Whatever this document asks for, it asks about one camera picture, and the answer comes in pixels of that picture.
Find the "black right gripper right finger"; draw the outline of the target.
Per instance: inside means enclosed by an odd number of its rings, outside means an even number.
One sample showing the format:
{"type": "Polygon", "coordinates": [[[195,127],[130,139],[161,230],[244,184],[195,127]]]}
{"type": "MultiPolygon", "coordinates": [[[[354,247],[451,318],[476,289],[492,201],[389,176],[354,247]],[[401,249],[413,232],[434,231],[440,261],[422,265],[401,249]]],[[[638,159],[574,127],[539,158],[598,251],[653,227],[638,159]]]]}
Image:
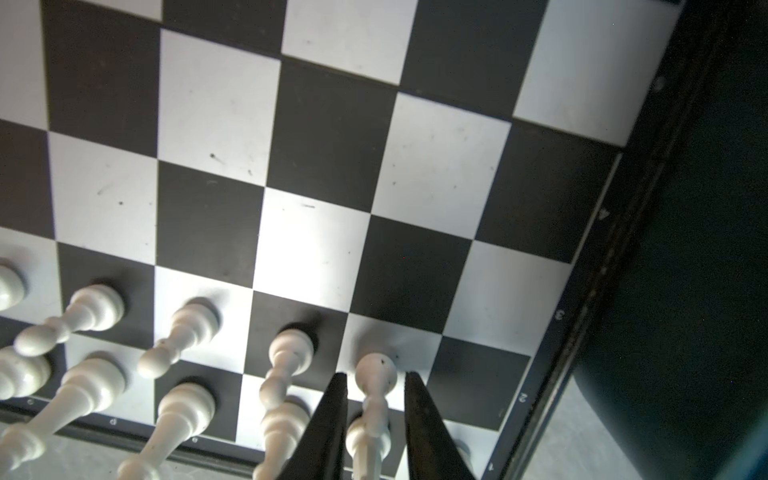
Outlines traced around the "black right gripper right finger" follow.
{"type": "Polygon", "coordinates": [[[474,478],[416,372],[405,374],[404,414],[411,480],[474,478]]]}

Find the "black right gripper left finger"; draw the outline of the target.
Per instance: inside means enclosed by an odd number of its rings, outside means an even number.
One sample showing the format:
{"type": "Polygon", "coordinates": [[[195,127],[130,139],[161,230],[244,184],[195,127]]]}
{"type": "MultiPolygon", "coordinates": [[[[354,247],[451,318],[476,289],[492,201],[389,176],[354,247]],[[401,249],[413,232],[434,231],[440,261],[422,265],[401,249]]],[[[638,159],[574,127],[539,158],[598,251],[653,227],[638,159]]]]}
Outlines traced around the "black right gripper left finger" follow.
{"type": "Polygon", "coordinates": [[[347,396],[347,375],[338,372],[331,378],[296,450],[277,477],[278,480],[339,480],[343,477],[347,396]]]}

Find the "white chess pawn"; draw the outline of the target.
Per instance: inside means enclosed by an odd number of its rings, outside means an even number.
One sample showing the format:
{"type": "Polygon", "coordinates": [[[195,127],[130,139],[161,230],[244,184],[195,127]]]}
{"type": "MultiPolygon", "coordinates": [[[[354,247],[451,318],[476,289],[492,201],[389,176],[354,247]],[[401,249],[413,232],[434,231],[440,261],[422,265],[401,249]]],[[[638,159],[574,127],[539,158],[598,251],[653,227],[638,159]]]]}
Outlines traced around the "white chess pawn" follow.
{"type": "Polygon", "coordinates": [[[381,437],[388,429],[387,395],[397,383],[394,362],[381,353],[370,353],[360,359],[355,370],[355,382],[364,394],[363,423],[367,435],[381,437]]]}
{"type": "Polygon", "coordinates": [[[259,399],[266,410],[284,402],[293,378],[309,368],[314,352],[311,338],[299,329],[284,330],[272,340],[268,350],[272,368],[259,390],[259,399]]]}

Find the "dark teal plastic tray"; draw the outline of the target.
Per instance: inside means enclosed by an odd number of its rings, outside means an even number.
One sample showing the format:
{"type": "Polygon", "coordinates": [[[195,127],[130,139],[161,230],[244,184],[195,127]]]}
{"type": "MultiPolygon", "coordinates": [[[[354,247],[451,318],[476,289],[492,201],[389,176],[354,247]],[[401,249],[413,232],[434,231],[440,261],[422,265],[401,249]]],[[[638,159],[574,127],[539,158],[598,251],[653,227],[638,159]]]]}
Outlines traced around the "dark teal plastic tray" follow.
{"type": "Polygon", "coordinates": [[[766,477],[763,1],[730,22],[576,378],[640,477],[766,477]]]}

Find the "black white chessboard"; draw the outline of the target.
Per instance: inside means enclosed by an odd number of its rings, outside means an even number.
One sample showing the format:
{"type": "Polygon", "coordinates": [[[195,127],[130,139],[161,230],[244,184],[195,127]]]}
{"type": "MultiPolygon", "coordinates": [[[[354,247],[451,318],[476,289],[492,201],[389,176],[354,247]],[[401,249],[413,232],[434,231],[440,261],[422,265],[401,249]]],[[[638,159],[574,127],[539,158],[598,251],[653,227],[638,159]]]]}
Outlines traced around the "black white chessboard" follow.
{"type": "Polygon", "coordinates": [[[133,376],[88,422],[145,441],[203,384],[186,445],[254,466],[287,328],[318,403],[370,351],[419,372],[496,479],[595,269],[605,189],[650,136],[697,1],[5,1],[1,260],[27,294],[1,343],[106,284],[102,331],[48,348],[39,411],[94,353],[133,376]],[[197,301],[219,333],[157,379],[140,356],[197,301]]]}

